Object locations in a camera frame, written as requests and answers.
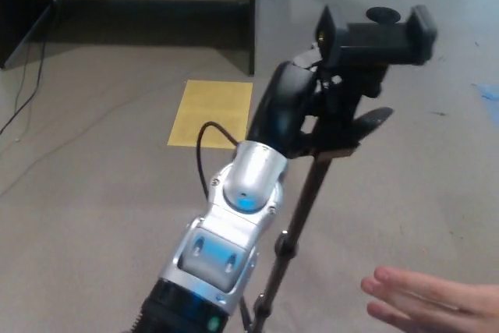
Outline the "person's bare hand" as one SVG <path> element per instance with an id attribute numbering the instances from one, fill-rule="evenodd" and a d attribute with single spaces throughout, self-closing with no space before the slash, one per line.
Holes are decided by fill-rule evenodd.
<path id="1" fill-rule="evenodd" d="M 402 332 L 497 332 L 498 286 L 453 282 L 396 267 L 377 267 L 360 288 L 367 313 Z"/>

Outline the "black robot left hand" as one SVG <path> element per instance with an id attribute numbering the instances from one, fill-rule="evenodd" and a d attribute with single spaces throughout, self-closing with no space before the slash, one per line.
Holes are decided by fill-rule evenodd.
<path id="1" fill-rule="evenodd" d="M 264 143 L 289 159 L 326 153 L 349 156 L 392 114 L 378 108 L 357 116 L 362 97 L 380 95 L 395 64 L 386 54 L 321 51 L 313 47 L 282 62 L 257 107 L 248 140 Z"/>

